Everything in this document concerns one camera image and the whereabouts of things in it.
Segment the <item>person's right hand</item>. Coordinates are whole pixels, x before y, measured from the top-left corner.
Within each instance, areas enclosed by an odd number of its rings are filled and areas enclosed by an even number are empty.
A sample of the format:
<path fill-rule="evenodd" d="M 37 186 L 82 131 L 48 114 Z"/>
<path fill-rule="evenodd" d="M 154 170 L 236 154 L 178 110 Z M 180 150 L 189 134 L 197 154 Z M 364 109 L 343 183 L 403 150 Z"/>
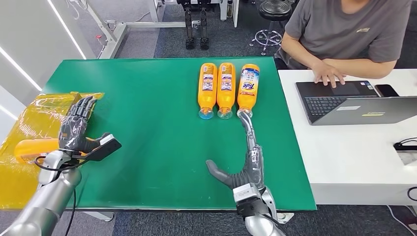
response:
<path fill-rule="evenodd" d="M 318 84 L 322 82 L 324 86 L 330 85 L 332 88 L 337 87 L 337 82 L 345 85 L 345 75 L 338 71 L 335 67 L 326 64 L 325 62 L 319 62 L 311 68 L 314 74 L 314 83 Z"/>

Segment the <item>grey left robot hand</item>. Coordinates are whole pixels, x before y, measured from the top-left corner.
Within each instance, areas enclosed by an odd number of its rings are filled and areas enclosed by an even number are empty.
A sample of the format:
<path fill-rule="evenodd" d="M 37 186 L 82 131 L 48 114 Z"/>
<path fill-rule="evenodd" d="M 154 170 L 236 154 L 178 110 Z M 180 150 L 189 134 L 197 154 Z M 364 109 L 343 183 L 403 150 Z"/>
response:
<path fill-rule="evenodd" d="M 88 139 L 85 135 L 88 119 L 96 101 L 93 96 L 88 96 L 71 106 L 60 127 L 60 149 L 90 153 L 101 145 L 102 139 L 110 135 L 109 132 L 105 132 L 97 139 Z"/>

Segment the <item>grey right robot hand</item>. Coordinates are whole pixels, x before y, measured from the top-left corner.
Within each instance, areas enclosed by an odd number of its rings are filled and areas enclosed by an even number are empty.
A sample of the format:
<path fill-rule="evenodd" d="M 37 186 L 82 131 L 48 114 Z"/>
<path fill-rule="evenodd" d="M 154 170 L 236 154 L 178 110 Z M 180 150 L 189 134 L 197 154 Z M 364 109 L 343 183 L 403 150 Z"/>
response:
<path fill-rule="evenodd" d="M 248 183 L 253 183 L 258 190 L 265 188 L 264 159 L 262 147 L 257 143 L 251 117 L 247 112 L 238 112 L 238 117 L 245 129 L 247 152 L 242 170 L 229 174 L 219 169 L 212 160 L 206 161 L 209 173 L 218 181 L 234 189 Z"/>

